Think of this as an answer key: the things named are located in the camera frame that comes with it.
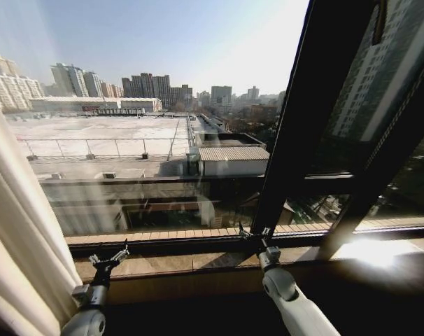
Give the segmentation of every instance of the blue sky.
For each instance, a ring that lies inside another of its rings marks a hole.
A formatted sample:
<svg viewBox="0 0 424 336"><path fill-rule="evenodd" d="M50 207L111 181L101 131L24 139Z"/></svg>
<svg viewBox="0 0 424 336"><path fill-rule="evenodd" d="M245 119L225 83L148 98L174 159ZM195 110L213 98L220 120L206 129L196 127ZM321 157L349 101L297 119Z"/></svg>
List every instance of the blue sky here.
<svg viewBox="0 0 424 336"><path fill-rule="evenodd" d="M100 78L150 72L194 92L286 88L308 1L0 0L0 53L53 82L50 65Z"/></svg>

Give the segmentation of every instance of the railing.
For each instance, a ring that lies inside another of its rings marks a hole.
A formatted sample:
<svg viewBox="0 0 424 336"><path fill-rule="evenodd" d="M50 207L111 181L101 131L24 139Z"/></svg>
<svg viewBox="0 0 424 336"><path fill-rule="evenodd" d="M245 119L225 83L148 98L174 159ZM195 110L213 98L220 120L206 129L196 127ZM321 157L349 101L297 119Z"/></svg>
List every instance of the railing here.
<svg viewBox="0 0 424 336"><path fill-rule="evenodd" d="M107 157L184 155L192 138L119 138L119 139L18 139L26 156L38 158L81 158L87 155Z"/></svg>

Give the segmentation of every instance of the high-rise building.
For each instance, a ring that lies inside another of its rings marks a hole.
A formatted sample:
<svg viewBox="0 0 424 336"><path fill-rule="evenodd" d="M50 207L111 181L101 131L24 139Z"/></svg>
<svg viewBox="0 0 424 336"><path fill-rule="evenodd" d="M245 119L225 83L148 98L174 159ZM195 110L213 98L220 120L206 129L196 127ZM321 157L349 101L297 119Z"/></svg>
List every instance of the high-rise building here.
<svg viewBox="0 0 424 336"><path fill-rule="evenodd" d="M211 105L231 104L232 86L213 86Z"/></svg>
<svg viewBox="0 0 424 336"><path fill-rule="evenodd" d="M103 97L99 76L95 72L90 71L83 73L83 77L85 78L85 84L89 97Z"/></svg>
<svg viewBox="0 0 424 336"><path fill-rule="evenodd" d="M113 86L110 83L101 82L101 91L104 97L114 98Z"/></svg>
<svg viewBox="0 0 424 336"><path fill-rule="evenodd" d="M0 55L0 74L6 74L6 75L19 75L19 69L17 68L17 65L14 61L10 59L4 59Z"/></svg>
<svg viewBox="0 0 424 336"><path fill-rule="evenodd" d="M211 94L209 92L203 91L200 94L197 94L197 96L202 107L211 105Z"/></svg>
<svg viewBox="0 0 424 336"><path fill-rule="evenodd" d="M248 89L248 99L256 100L259 97L259 89L253 86L252 89Z"/></svg>
<svg viewBox="0 0 424 336"><path fill-rule="evenodd" d="M41 98L43 95L37 80L0 74L0 102L5 111L29 110L29 99Z"/></svg>
<svg viewBox="0 0 424 336"><path fill-rule="evenodd" d="M374 15L353 60L327 129L334 137L369 141L380 132L424 54L424 0L391 0L388 8L380 44L372 45Z"/></svg>
<svg viewBox="0 0 424 336"><path fill-rule="evenodd" d="M89 97L82 69L62 63L52 65L50 69L62 95Z"/></svg>
<svg viewBox="0 0 424 336"><path fill-rule="evenodd" d="M162 108L169 109L173 104L174 92L170 90L170 77L153 76L151 73L141 73L132 79L122 78L123 95L125 97L159 98Z"/></svg>
<svg viewBox="0 0 424 336"><path fill-rule="evenodd" d="M115 84L111 85L111 88L113 89L113 96L115 98L121 98L123 97L123 89L120 86L117 86Z"/></svg>
<svg viewBox="0 0 424 336"><path fill-rule="evenodd" d="M171 87L171 105L174 106L180 102L186 109L192 108L193 89L188 84L182 84L181 87Z"/></svg>
<svg viewBox="0 0 424 336"><path fill-rule="evenodd" d="M153 77L153 92L155 97L161 99L162 108L169 109L171 106L170 100L170 76L154 76Z"/></svg>

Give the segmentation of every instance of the curtain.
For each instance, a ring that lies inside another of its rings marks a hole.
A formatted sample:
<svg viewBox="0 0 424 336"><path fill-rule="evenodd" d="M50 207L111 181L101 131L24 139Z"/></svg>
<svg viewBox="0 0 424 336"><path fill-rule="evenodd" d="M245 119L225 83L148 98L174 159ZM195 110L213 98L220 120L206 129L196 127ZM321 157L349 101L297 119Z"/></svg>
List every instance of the curtain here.
<svg viewBox="0 0 424 336"><path fill-rule="evenodd" d="M61 228L0 108L0 326L59 335L81 284Z"/></svg>

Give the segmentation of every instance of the building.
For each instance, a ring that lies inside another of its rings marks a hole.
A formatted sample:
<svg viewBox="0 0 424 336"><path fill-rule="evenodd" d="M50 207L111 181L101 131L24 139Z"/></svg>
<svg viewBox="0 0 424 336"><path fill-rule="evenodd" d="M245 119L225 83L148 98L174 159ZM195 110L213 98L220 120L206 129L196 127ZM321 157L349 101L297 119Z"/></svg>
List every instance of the building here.
<svg viewBox="0 0 424 336"><path fill-rule="evenodd" d="M174 103L170 90L170 77L153 76L151 73L141 73L132 79L122 78L124 97L142 97L161 99L164 109L169 109Z"/></svg>
<svg viewBox="0 0 424 336"><path fill-rule="evenodd" d="M283 100L285 99L285 93L286 93L286 91L281 91L279 93L279 96L277 97L277 113L279 113L279 114L281 113Z"/></svg>
<svg viewBox="0 0 424 336"><path fill-rule="evenodd" d="M89 97L82 69L63 63L52 65L50 69L62 95Z"/></svg>
<svg viewBox="0 0 424 336"><path fill-rule="evenodd" d="M0 102L4 111L29 110L30 99L44 95L37 80L0 74Z"/></svg>
<svg viewBox="0 0 424 336"><path fill-rule="evenodd" d="M391 107L401 99L403 82L416 70L415 64L424 51L424 0L394 0L388 7L380 44L372 45L370 33L362 40L335 104L328 135L370 141L394 110Z"/></svg>
<svg viewBox="0 0 424 336"><path fill-rule="evenodd" d="M20 72L14 61L10 59L4 59L0 55L0 74L19 76Z"/></svg>
<svg viewBox="0 0 424 336"><path fill-rule="evenodd" d="M188 84L182 84L181 87L171 87L171 106L176 103L182 103L186 110L192 108L193 89Z"/></svg>
<svg viewBox="0 0 424 336"><path fill-rule="evenodd" d="M112 84L111 87L113 88L113 95L115 98L123 97L123 89L120 86Z"/></svg>
<svg viewBox="0 0 424 336"><path fill-rule="evenodd" d="M198 96L198 101L201 103L201 107L211 105L211 94L209 92L203 91L197 94L197 96Z"/></svg>
<svg viewBox="0 0 424 336"><path fill-rule="evenodd" d="M252 89L248 89L248 99L256 100L259 97L259 89L253 86Z"/></svg>
<svg viewBox="0 0 424 336"><path fill-rule="evenodd" d="M162 110L158 98L110 98L110 97L41 97L30 99L36 112L73 113L95 109L145 109L145 112Z"/></svg>
<svg viewBox="0 0 424 336"><path fill-rule="evenodd" d="M103 97L99 75L95 72L84 72L83 77L89 97Z"/></svg>
<svg viewBox="0 0 424 336"><path fill-rule="evenodd" d="M155 97L161 99L162 108L170 109L171 96L170 96L170 76L154 76L153 77L153 91Z"/></svg>
<svg viewBox="0 0 424 336"><path fill-rule="evenodd" d="M231 104L232 86L213 86L211 95L211 105Z"/></svg>
<svg viewBox="0 0 424 336"><path fill-rule="evenodd" d="M113 86L110 83L101 82L101 91L104 97L114 98Z"/></svg>

